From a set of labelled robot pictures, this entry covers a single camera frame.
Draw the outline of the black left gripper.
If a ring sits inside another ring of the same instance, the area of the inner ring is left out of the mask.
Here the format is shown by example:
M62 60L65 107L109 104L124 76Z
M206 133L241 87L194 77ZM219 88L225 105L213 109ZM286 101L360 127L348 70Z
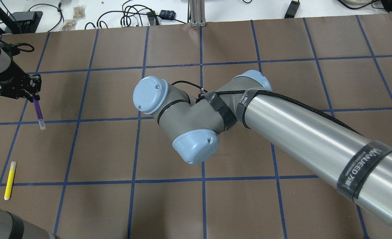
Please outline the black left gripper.
M41 75L26 74L14 61L0 73L0 96L12 99L25 98L40 101Z

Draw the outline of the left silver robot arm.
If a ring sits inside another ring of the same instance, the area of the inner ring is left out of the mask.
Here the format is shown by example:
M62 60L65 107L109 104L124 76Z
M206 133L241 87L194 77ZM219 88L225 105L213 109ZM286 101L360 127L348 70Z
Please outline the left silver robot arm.
M44 130L45 122L39 105L41 76L26 74L0 46L0 96L11 99L24 98L30 101ZM21 217L0 209L0 239L58 239L48 230L32 224Z

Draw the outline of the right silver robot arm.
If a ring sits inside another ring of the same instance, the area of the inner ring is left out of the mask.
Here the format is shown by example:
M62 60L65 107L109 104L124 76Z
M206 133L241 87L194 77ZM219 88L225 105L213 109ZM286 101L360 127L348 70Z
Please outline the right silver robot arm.
M218 135L240 123L392 227L392 147L273 92L257 70L199 98L166 80L145 77L134 88L133 103L157 121L188 164L209 159L219 148Z

